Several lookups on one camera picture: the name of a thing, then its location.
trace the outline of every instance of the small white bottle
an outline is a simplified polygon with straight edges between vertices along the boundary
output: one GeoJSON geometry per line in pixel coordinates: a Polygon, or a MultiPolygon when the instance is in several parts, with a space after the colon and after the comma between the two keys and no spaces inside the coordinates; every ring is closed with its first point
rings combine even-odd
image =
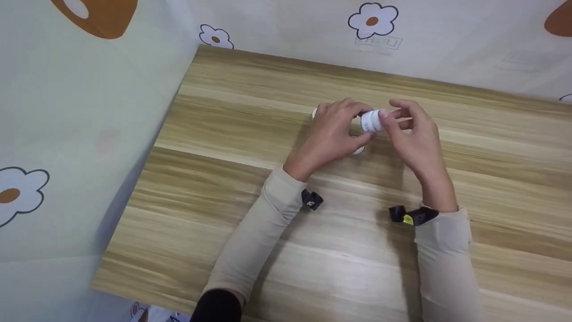
{"type": "Polygon", "coordinates": [[[362,129],[364,132],[379,132],[383,130],[382,123],[379,120],[379,111],[379,109],[374,109],[362,115],[362,129]]]}

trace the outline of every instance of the wall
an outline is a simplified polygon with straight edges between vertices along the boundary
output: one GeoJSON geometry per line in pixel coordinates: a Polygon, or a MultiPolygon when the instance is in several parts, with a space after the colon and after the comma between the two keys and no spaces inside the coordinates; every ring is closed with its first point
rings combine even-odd
{"type": "Polygon", "coordinates": [[[207,35],[225,30],[240,50],[548,99],[572,93],[572,1],[553,16],[557,27],[548,23],[557,36],[545,22],[565,0],[380,0],[398,15],[382,14],[377,29],[354,21],[365,39],[348,25],[363,0],[188,1],[207,35]]]}
{"type": "Polygon", "coordinates": [[[7,321],[129,320],[132,301],[89,281],[197,47],[181,1],[83,3],[0,4],[7,321]],[[106,25],[118,3],[132,12],[106,25]]]}

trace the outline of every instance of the wood grain tabletop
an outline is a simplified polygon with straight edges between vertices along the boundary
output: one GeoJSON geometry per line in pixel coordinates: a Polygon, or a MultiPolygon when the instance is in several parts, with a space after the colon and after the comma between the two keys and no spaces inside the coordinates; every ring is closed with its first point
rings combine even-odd
{"type": "MultiPolygon", "coordinates": [[[[572,105],[201,46],[94,276],[192,313],[217,255],[320,102],[416,100],[439,126],[490,321],[572,321],[572,105]]],[[[357,124],[352,132],[359,133],[357,124]]],[[[414,231],[387,208],[420,186],[380,134],[308,182],[244,321],[420,321],[414,231]]]]}

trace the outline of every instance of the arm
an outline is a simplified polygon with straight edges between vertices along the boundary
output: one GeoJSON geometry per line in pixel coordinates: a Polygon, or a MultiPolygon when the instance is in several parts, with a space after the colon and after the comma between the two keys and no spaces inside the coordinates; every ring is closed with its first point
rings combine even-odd
{"type": "Polygon", "coordinates": [[[439,131],[416,102],[390,100],[399,109],[380,115],[390,140],[423,190],[423,203],[440,214],[415,228],[425,322],[484,321],[468,247],[467,211],[459,208],[447,173],[439,131]],[[397,119],[411,117],[398,122],[397,119]],[[411,129],[409,134],[402,132],[411,129]]]}
{"type": "Polygon", "coordinates": [[[282,167],[272,171],[260,197],[224,245],[204,289],[226,289],[248,301],[252,285],[284,229],[302,207],[306,187],[282,167]]]}
{"type": "Polygon", "coordinates": [[[304,144],[290,154],[283,167],[272,171],[260,197],[224,245],[197,303],[193,322],[240,321],[262,266],[302,207],[305,181],[319,167],[352,154],[373,138],[371,133],[359,137],[348,134],[352,119],[370,110],[350,99],[318,106],[304,144]]]}

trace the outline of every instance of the beige sleeve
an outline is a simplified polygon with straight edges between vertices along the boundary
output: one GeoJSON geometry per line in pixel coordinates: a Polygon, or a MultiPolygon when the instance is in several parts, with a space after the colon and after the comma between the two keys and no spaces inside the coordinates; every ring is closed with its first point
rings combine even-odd
{"type": "Polygon", "coordinates": [[[282,166],[264,182],[260,197],[232,233],[217,259],[203,293],[226,289],[244,305],[262,266],[280,235],[302,207],[304,182],[289,176],[282,166]]]}
{"type": "Polygon", "coordinates": [[[467,211],[441,213],[415,228],[424,322],[484,321],[468,252],[467,211]]]}

